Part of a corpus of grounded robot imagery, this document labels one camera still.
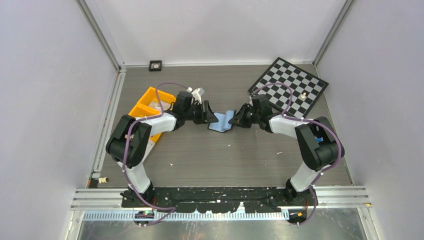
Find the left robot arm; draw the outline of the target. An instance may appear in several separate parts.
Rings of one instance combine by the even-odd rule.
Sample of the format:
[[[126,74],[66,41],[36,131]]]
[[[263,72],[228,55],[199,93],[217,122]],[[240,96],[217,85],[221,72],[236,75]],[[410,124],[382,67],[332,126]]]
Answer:
[[[217,123],[219,120],[207,100],[198,100],[192,93],[181,91],[169,109],[141,118],[124,115],[113,130],[105,150],[121,165],[128,187],[134,193],[134,200],[141,207],[148,207],[155,196],[154,185],[143,165],[150,137],[176,131],[187,121],[200,125]]]

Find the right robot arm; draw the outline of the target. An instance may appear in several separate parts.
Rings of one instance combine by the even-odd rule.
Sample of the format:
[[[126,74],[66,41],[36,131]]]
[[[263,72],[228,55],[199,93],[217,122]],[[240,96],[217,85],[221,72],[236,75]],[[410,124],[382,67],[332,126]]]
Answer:
[[[229,120],[229,124],[241,128],[257,124],[268,133],[282,134],[297,140],[302,164],[287,180],[284,188],[284,196],[291,205],[299,205],[310,187],[345,154],[340,139],[326,117],[296,118],[273,112],[263,94],[255,95],[251,103],[245,103]]]

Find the black leather card holder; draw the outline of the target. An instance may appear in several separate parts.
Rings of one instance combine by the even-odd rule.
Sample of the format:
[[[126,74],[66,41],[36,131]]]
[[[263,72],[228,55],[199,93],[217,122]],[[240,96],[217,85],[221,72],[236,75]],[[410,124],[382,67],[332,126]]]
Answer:
[[[209,123],[209,130],[225,133],[233,129],[233,124],[229,123],[229,121],[235,116],[236,110],[227,110],[225,113],[214,112],[213,114],[218,122]]]

